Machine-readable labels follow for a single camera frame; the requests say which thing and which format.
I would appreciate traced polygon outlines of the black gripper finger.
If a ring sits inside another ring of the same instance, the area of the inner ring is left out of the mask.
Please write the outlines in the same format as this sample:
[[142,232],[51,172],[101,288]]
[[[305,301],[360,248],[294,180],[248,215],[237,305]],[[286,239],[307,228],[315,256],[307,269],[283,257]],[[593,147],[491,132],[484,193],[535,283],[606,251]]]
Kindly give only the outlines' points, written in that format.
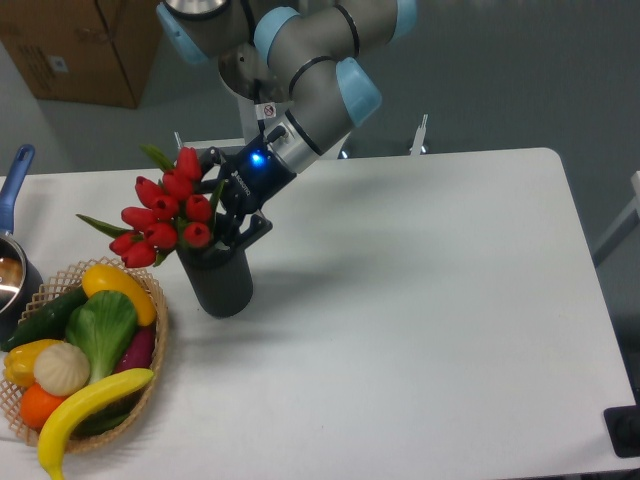
[[247,215],[232,216],[217,213],[214,226],[214,247],[222,251],[246,250],[273,228],[261,210]]
[[222,192],[228,183],[228,160],[228,155],[218,147],[204,150],[199,156],[201,177],[194,184],[194,192]]

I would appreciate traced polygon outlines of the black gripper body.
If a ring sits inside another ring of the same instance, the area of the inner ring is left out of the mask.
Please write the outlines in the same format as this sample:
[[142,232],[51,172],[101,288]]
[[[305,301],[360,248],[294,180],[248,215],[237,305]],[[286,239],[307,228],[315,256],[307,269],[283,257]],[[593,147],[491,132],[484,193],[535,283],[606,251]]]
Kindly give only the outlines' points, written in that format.
[[253,214],[296,176],[258,135],[236,153],[221,153],[219,179],[226,184],[220,202],[229,216]]

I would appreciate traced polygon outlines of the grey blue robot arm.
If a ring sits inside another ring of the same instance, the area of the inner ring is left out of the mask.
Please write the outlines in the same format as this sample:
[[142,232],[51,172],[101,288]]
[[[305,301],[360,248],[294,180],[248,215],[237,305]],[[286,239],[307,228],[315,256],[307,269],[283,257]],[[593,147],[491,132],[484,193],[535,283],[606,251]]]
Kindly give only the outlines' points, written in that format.
[[224,212],[208,248],[244,249],[269,230],[259,212],[381,105],[381,93],[358,57],[415,26],[414,1],[334,1],[303,15],[295,1],[162,1],[167,37],[189,63],[249,46],[284,91],[288,108],[240,152],[212,152],[207,181]]

